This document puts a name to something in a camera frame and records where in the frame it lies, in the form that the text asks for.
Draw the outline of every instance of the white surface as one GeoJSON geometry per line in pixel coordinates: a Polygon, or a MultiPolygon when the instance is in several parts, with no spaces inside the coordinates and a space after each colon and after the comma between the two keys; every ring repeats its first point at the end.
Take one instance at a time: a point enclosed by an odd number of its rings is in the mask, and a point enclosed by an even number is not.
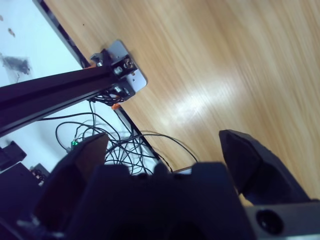
{"type": "MultiPolygon", "coordinates": [[[[0,53],[4,56],[28,58],[34,79],[81,69],[31,0],[0,0],[0,15],[3,17],[3,21],[0,21],[0,53]],[[8,28],[12,29],[15,37],[9,34],[8,28]]],[[[0,66],[0,87],[8,84],[10,80],[7,72],[0,66]]],[[[90,112],[87,101],[50,117],[83,112],[90,112]]],[[[128,131],[110,107],[95,103],[95,112],[121,132],[121,137],[128,135],[128,131]]],[[[84,122],[91,119],[92,116],[87,115],[34,122],[0,138],[0,146],[5,147],[15,141],[27,154],[22,161],[27,168],[41,163],[50,172],[67,154],[56,141],[56,126],[65,121],[84,122]]],[[[76,128],[75,124],[66,124],[59,129],[59,139],[66,147],[70,146],[76,128]]],[[[146,166],[153,170],[154,161],[148,162],[146,166]]]]}

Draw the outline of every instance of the wood grain surface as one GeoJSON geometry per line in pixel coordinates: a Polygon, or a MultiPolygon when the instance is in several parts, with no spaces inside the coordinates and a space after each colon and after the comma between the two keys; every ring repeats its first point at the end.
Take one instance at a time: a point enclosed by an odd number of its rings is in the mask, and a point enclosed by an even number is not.
{"type": "MultiPolygon", "coordinates": [[[[319,0],[45,0],[86,58],[120,39],[148,78],[122,106],[141,131],[223,161],[248,133],[320,198],[319,0]]],[[[173,169],[194,163],[148,137],[173,169]]]]}

